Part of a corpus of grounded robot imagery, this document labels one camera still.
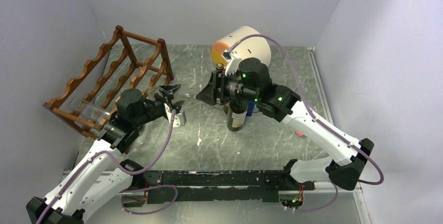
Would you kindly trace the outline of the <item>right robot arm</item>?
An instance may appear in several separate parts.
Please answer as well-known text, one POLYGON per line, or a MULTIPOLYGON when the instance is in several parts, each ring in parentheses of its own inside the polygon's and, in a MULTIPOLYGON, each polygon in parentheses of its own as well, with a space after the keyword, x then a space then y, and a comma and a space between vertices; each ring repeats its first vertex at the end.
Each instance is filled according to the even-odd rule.
POLYGON ((208 105, 254 102, 263 115, 301 131, 325 150, 326 158, 288 163, 282 184, 289 190, 305 182, 329 181, 351 191, 360 182, 374 148, 368 138, 359 140, 345 134, 313 112, 293 90, 273 83, 268 67, 257 58, 233 60, 224 70, 213 71, 196 98, 208 105))

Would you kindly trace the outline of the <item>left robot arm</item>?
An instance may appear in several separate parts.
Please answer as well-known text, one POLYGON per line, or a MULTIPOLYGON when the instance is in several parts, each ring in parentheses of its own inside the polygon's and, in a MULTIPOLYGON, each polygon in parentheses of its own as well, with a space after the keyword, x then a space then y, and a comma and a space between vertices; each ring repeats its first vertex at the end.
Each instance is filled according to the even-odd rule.
POLYGON ((99 132, 87 154, 72 172, 45 197, 33 197, 26 205, 31 223, 85 223, 99 208, 118 193, 136 191, 145 185, 144 173, 166 150, 174 127, 186 123, 183 101, 173 103, 181 85, 158 87, 152 99, 136 88, 123 91, 117 110, 99 132), (139 136, 139 127, 164 118, 168 136, 156 158, 147 166, 118 157, 139 136))

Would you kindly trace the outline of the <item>clear glass wine bottle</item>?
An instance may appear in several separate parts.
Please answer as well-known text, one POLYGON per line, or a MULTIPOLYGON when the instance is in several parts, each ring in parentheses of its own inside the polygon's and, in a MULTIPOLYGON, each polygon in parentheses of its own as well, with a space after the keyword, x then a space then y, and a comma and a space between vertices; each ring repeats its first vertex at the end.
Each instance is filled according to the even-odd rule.
POLYGON ((111 113, 105 109, 78 97, 74 97, 67 107, 72 110, 73 113, 83 116, 86 120, 94 124, 99 124, 111 115, 111 113))

